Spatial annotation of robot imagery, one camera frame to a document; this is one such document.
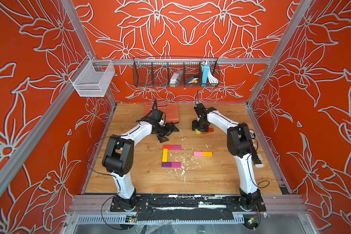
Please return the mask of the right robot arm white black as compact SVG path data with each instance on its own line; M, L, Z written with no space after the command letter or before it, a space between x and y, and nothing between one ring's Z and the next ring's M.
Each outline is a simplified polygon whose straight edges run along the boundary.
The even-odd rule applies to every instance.
M239 205L250 211L262 201L260 188L255 180L252 157L257 154L251 132L246 123L234 122L215 108L203 104L194 107L198 119L192 122L192 130L208 132L210 124L215 125L227 136L227 149L234 157L240 178Z

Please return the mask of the long yellow block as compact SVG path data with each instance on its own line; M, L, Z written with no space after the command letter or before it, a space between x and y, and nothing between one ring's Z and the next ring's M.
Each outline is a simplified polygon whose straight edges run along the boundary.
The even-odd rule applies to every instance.
M163 149L162 162L168 162L168 149Z

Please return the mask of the purple small block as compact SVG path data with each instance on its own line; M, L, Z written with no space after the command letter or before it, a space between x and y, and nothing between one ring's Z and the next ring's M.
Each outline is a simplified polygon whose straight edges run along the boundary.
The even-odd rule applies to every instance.
M171 168L172 162L162 162L161 166L162 168Z

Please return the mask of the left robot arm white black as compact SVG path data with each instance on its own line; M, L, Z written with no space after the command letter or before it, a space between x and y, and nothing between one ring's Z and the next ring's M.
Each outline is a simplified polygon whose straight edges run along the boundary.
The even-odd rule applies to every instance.
M130 175L135 146L151 134L156 135L160 143L167 142L173 132L179 132L173 122L139 121L130 131L109 137L102 165L115 181L119 207L132 211L136 206L136 189Z

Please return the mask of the orange long block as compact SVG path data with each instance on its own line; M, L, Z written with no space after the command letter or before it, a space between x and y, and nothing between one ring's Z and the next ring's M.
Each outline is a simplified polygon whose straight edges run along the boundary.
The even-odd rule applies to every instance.
M203 153L203 157L212 157L213 156L213 153L212 152L202 152Z

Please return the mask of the small red block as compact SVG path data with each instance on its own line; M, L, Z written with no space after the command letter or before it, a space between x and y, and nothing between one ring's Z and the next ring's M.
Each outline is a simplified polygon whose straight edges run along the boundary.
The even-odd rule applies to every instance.
M172 145L163 145L163 149L172 150L173 146Z

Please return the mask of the magenta long block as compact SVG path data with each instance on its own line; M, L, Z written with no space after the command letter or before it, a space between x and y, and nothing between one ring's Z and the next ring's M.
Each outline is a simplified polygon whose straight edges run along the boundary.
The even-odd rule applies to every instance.
M181 162L172 162L171 163L171 167L172 168L181 168L182 167L182 163Z

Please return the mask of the small magenta block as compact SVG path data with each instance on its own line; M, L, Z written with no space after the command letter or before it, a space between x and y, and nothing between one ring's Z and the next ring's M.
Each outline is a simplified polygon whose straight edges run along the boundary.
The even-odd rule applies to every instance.
M181 150L181 146L180 145L172 145L172 150Z

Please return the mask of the pink long block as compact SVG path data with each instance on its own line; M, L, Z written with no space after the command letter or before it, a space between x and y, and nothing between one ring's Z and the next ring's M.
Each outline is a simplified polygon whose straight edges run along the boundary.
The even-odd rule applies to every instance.
M203 157L203 152L194 152L194 157Z

